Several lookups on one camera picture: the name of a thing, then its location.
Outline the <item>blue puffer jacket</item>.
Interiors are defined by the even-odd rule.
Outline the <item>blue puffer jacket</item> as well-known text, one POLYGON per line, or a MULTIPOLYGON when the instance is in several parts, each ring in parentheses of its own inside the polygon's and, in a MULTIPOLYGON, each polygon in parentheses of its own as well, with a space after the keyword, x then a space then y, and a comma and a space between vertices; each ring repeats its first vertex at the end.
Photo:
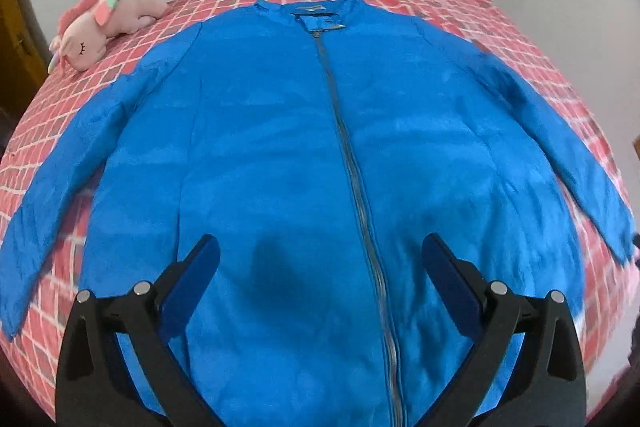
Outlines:
POLYGON ((70 203, 80 283, 153 280, 204 235, 221 262, 172 343, 230 426, 407 426, 468 352, 421 260, 582 313, 567 197, 620 263, 634 217, 566 121, 494 54, 362 0, 259 1, 150 49, 76 114, 1 246, 14 336, 70 203))

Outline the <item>red checkered bed sheet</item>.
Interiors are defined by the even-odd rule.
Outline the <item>red checkered bed sheet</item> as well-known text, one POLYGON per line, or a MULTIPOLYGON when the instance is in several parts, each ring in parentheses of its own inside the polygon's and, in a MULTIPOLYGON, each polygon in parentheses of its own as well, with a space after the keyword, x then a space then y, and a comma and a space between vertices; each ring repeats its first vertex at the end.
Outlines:
MULTIPOLYGON (((18 123, 1 161, 1 218, 9 221, 43 159, 94 92, 130 72, 151 47, 191 24, 257 0, 172 0, 165 17, 148 29, 115 41, 107 56, 80 75, 68 69, 50 76, 18 123)), ((291 3, 323 0, 269 0, 291 3)), ((588 146, 613 181, 620 179, 611 147, 577 92, 548 58, 489 0, 366 0, 380 8, 416 15, 472 41, 525 78, 588 146)), ((44 416, 54 413, 58 352, 76 293, 91 193, 81 193, 43 272, 23 332, 1 343, 1 379, 44 416)))

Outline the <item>brown wooden door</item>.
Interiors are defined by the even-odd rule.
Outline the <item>brown wooden door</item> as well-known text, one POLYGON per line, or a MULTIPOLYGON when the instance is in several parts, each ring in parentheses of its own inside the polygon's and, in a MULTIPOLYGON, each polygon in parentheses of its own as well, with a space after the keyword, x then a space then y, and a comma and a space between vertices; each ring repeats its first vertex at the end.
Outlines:
POLYGON ((1 153, 47 78, 50 53, 30 0, 1 0, 1 153))

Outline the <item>pink unicorn plush toy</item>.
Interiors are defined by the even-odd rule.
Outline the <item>pink unicorn plush toy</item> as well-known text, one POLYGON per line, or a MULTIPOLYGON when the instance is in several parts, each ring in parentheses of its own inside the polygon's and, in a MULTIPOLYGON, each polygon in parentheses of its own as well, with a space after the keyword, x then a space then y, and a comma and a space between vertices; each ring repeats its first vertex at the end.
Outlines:
POLYGON ((48 72, 67 66, 85 72, 102 60, 113 39, 153 25, 167 10, 165 0, 78 1, 58 19, 48 72))

